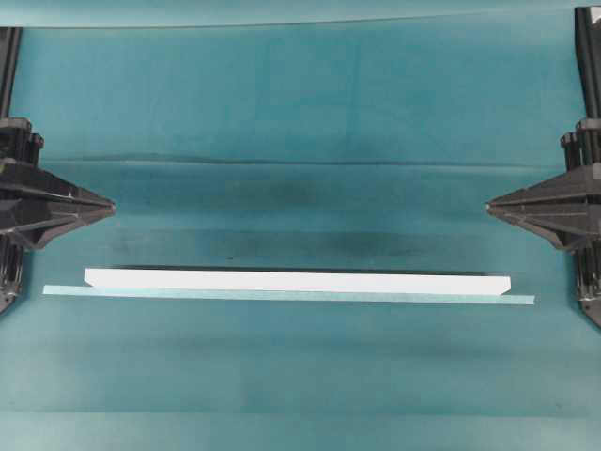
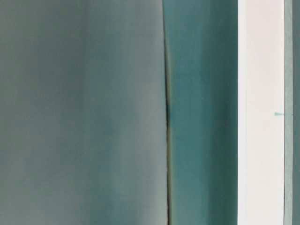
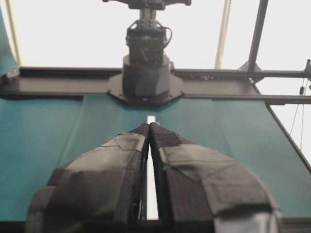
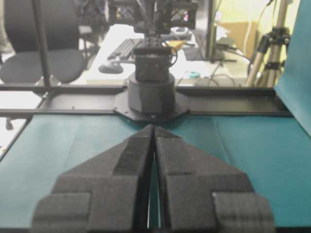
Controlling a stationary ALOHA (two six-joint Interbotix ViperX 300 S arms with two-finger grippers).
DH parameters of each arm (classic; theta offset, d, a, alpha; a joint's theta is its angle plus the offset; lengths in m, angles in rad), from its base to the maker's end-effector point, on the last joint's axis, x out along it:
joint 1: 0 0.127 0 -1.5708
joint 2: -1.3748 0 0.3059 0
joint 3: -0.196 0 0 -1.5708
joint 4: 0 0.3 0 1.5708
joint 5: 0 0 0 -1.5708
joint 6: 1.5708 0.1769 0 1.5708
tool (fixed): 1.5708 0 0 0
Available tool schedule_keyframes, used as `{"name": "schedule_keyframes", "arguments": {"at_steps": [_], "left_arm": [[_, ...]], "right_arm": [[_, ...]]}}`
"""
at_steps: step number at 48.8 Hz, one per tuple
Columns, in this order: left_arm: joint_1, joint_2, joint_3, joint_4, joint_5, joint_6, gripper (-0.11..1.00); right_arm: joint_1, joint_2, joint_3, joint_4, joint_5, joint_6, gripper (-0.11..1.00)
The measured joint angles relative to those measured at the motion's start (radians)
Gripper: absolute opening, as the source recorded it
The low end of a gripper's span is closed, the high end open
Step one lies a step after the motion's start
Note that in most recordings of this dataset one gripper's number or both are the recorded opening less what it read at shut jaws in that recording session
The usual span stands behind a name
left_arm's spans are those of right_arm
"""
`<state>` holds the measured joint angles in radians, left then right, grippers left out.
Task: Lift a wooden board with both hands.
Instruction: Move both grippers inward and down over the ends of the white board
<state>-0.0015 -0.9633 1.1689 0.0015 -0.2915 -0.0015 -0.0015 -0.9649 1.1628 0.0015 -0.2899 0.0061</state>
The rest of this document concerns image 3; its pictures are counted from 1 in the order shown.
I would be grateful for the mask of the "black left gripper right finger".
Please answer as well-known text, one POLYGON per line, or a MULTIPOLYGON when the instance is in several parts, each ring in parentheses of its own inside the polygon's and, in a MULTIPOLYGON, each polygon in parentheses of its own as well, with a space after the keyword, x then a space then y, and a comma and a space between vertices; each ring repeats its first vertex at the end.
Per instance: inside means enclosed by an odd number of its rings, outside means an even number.
POLYGON ((281 232, 276 200, 246 166, 155 123, 149 139, 159 217, 177 233, 281 232))

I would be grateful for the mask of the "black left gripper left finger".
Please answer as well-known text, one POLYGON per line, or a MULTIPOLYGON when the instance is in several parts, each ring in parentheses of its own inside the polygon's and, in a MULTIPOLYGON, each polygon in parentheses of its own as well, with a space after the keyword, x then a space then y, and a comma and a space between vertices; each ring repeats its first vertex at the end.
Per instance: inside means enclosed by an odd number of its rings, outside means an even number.
POLYGON ((54 169, 47 185, 34 194, 28 233, 89 232, 99 224, 106 233, 125 233, 141 215, 148 124, 54 169))

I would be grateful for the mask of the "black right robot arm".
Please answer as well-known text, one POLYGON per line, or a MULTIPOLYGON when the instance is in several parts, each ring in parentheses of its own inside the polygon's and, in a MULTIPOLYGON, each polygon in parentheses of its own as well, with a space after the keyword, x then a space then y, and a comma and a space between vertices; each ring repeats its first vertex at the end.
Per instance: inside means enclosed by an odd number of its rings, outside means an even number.
MULTIPOLYGON (((128 0, 140 16, 127 29, 122 88, 135 100, 168 96, 173 75, 164 49, 167 28, 156 20, 172 0, 128 0)), ((261 179, 243 164, 151 123, 149 140, 159 217, 178 232, 278 233, 281 213, 261 179)))

